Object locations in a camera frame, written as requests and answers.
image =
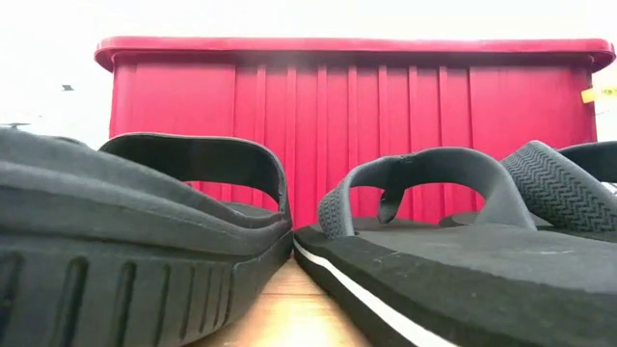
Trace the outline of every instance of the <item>red lid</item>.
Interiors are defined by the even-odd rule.
[[[372,52],[588,57],[598,71],[615,60],[606,40],[364,40],[115,37],[98,44],[94,58],[113,70],[117,53],[161,52]]]

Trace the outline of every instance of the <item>flip-flop strap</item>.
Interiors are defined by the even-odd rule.
[[[512,177],[499,163],[479,151],[441,147],[404,156],[382,157],[352,170],[319,203],[319,224],[329,238],[354,235],[349,190],[382,188],[385,207],[380,220],[395,215],[403,192],[424,183],[466,185],[486,201],[475,223],[499,223],[535,229]]]
[[[116,137],[100,151],[148,166],[181,181],[203,180],[256,188],[289,215],[281,162],[268,148],[229,137],[133,133]]]
[[[581,160],[588,148],[572,148],[565,154],[576,158],[587,169],[596,168],[596,177],[607,168],[596,159]],[[617,200],[592,174],[551,147],[532,141],[502,162],[529,208],[555,227],[575,231],[604,232],[617,230]]]
[[[617,141],[565,147],[559,153],[600,182],[617,183]]]

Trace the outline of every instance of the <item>floor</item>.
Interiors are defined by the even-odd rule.
[[[239,321],[190,347],[370,346],[345,313],[290,259]]]

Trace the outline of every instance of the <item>slide sandal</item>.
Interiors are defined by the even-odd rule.
[[[473,224],[392,219],[405,189],[431,182],[478,191]],[[379,222],[352,219],[357,186],[384,189]],[[296,259],[376,346],[617,345],[617,245],[538,231],[488,155],[433,148],[360,165],[318,216],[294,233]]]
[[[532,141],[501,162],[512,175],[539,229],[617,242],[617,198],[601,182],[617,182],[617,142],[559,151]],[[474,213],[440,224],[470,224]]]
[[[132,134],[95,151],[0,130],[0,148],[0,346],[185,344],[244,314],[291,253],[282,166],[260,145]]]

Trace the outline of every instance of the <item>red storage box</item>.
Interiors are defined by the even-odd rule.
[[[580,92],[615,58],[604,40],[390,41],[111,38],[98,63],[114,72],[111,135],[226,135],[281,158],[296,226],[351,168],[382,155],[473,147],[501,159],[529,140],[596,140]],[[267,208],[249,188],[195,183],[217,199]],[[379,192],[353,192],[375,216]],[[409,190],[399,217],[436,222],[476,209],[468,188]]]

